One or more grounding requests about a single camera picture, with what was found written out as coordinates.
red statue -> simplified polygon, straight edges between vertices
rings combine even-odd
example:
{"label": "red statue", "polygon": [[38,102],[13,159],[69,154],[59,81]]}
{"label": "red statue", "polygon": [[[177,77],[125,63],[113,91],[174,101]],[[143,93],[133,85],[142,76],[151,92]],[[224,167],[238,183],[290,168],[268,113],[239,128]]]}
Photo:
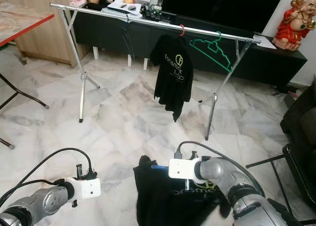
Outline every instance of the red statue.
{"label": "red statue", "polygon": [[292,8],[284,13],[272,43],[282,49],[297,50],[301,38],[316,27],[316,22],[312,21],[316,15],[316,0],[292,0],[291,5]]}

orange ball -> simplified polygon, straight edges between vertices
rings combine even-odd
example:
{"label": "orange ball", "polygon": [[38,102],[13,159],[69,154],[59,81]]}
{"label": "orange ball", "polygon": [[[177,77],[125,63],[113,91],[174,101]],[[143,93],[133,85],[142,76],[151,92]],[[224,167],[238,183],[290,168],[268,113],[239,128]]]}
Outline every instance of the orange ball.
{"label": "orange ball", "polygon": [[135,3],[135,0],[124,0],[124,3]]}

green clothes hanger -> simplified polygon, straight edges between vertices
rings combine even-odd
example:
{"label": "green clothes hanger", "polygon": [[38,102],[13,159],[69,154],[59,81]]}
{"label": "green clothes hanger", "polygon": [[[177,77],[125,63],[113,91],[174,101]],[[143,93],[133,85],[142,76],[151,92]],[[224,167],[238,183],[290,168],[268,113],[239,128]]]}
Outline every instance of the green clothes hanger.
{"label": "green clothes hanger", "polygon": [[[210,42],[210,41],[206,41],[206,40],[191,40],[190,41],[190,46],[194,47],[195,49],[197,49],[198,51],[200,51],[201,53],[203,53],[204,55],[206,55],[207,57],[209,57],[211,60],[213,60],[215,63],[217,63],[219,66],[221,66],[222,68],[226,69],[228,72],[231,72],[233,69],[231,67],[231,62],[229,61],[228,57],[224,54],[223,50],[218,46],[217,42],[219,42],[222,38],[222,34],[220,32],[219,33],[219,38]],[[213,53],[218,53],[220,52],[221,55],[227,60],[227,65],[223,65],[220,62],[218,62],[215,58],[213,58],[212,56],[210,56],[209,54],[205,53],[204,51],[202,51],[200,48],[196,47],[196,43],[206,43],[208,44],[207,49],[209,49],[210,51],[212,51]]]}

black shirt on hanger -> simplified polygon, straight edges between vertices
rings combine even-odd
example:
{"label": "black shirt on hanger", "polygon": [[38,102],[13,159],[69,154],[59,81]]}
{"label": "black shirt on hanger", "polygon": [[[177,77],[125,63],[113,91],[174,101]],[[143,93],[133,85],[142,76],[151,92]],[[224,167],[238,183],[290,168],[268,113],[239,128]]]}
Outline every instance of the black shirt on hanger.
{"label": "black shirt on hanger", "polygon": [[218,205],[223,217],[229,215],[231,207],[215,184],[190,180],[186,191],[184,179],[172,179],[166,170],[152,169],[151,165],[157,162],[144,155],[133,169],[139,226],[200,226]]}
{"label": "black shirt on hanger", "polygon": [[190,101],[193,81],[193,67],[186,51],[183,37],[161,36],[150,54],[156,66],[160,64],[155,98],[165,104],[167,111],[173,111],[173,120],[179,118],[183,102]]}

black stand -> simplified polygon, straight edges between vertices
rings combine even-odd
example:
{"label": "black stand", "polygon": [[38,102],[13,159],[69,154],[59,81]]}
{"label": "black stand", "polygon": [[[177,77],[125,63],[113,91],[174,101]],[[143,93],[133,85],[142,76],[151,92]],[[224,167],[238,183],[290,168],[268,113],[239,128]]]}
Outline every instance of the black stand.
{"label": "black stand", "polygon": [[[8,84],[10,86],[10,88],[12,88],[13,90],[15,90],[15,93],[9,97],[3,104],[0,105],[0,110],[2,108],[4,108],[5,105],[7,105],[12,99],[14,99],[18,94],[21,94],[23,96],[26,96],[27,98],[29,99],[32,99],[34,101],[37,101],[39,104],[41,104],[42,106],[44,106],[46,109],[49,108],[48,105],[46,105],[44,102],[38,100],[37,98],[31,96],[31,95],[28,95],[27,93],[25,92],[22,92],[21,90],[17,89],[12,83],[10,83],[8,81],[8,79],[6,79],[1,73],[0,73],[0,79],[2,79],[6,84]],[[0,138],[0,143],[3,143],[4,145],[8,146],[9,148],[11,149],[14,149],[14,145],[8,143],[7,141],[3,140],[2,138]]]}
{"label": "black stand", "polygon": [[[284,155],[280,155],[280,156],[277,156],[277,157],[268,158],[268,159],[263,160],[263,161],[260,161],[260,162],[248,164],[248,165],[246,165],[246,168],[251,168],[251,167],[258,166],[258,165],[261,165],[261,164],[264,164],[264,163],[269,163],[269,162],[271,163],[272,168],[273,168],[273,171],[274,171],[274,173],[275,173],[275,175],[276,175],[277,182],[278,182],[278,184],[279,184],[279,186],[280,186],[280,188],[281,188],[282,195],[283,195],[283,197],[284,197],[284,199],[285,199],[285,203],[286,203],[286,206],[287,206],[287,208],[288,208],[288,211],[289,211],[289,213],[293,216],[292,209],[291,209],[291,207],[290,207],[290,203],[288,202],[288,199],[287,199],[287,197],[286,197],[286,194],[285,194],[283,185],[282,185],[282,183],[281,183],[280,177],[279,177],[279,175],[278,175],[278,173],[277,173],[275,164],[274,164],[274,162],[273,162],[274,160],[281,159],[281,158],[284,158],[284,157],[285,157]],[[316,224],[316,219],[314,219],[314,220],[304,220],[304,221],[300,221],[300,223],[301,223],[302,225]]]}

